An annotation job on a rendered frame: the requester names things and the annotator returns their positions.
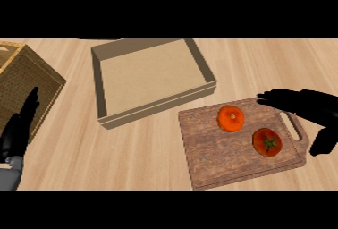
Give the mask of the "orange-red tomato without stem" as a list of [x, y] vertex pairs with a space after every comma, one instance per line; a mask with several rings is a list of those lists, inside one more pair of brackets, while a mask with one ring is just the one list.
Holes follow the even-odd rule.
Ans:
[[218, 110], [218, 127], [225, 132], [236, 132], [243, 127], [243, 112], [237, 106], [224, 106]]

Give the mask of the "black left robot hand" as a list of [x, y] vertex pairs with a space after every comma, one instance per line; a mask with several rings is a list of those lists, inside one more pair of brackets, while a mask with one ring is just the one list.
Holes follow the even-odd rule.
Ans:
[[27, 147], [29, 128], [38, 102], [38, 88], [30, 90], [21, 108], [7, 121], [0, 135], [0, 163], [8, 163], [13, 157], [21, 157]]

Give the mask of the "red tomato with green stem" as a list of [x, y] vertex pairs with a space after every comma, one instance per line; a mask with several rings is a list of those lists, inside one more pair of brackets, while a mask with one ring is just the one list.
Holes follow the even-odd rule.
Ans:
[[281, 151], [281, 139], [268, 128], [261, 128], [252, 135], [252, 145], [262, 157], [274, 157]]

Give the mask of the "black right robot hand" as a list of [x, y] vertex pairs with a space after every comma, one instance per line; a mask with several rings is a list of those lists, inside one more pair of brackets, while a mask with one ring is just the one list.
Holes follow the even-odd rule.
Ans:
[[330, 154], [338, 144], [338, 97], [309, 89], [272, 89], [256, 97], [259, 105], [277, 108], [323, 126], [308, 153], [312, 157]]

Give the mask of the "open cardboard box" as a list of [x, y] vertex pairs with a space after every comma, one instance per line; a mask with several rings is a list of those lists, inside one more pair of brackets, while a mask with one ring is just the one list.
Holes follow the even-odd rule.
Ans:
[[190, 38], [122, 38], [91, 47], [97, 122], [112, 129], [213, 93]]

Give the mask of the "wicker basket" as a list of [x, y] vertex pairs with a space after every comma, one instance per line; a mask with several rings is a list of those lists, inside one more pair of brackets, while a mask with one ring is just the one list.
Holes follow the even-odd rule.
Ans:
[[38, 88], [39, 105], [29, 128], [32, 140], [64, 83], [66, 80], [27, 45], [0, 41], [0, 133], [32, 89]]

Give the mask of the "brown wooden cutting board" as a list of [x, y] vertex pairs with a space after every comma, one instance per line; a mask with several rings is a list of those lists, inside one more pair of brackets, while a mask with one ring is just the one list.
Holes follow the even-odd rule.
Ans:
[[[178, 112], [185, 161], [196, 190], [278, 173], [306, 163], [308, 138], [295, 115], [259, 105], [253, 98], [230, 104], [243, 111], [243, 127], [237, 132], [225, 132], [218, 127], [218, 105]], [[274, 157], [261, 156], [253, 149], [252, 136], [261, 128], [271, 129], [281, 139], [281, 151]]]

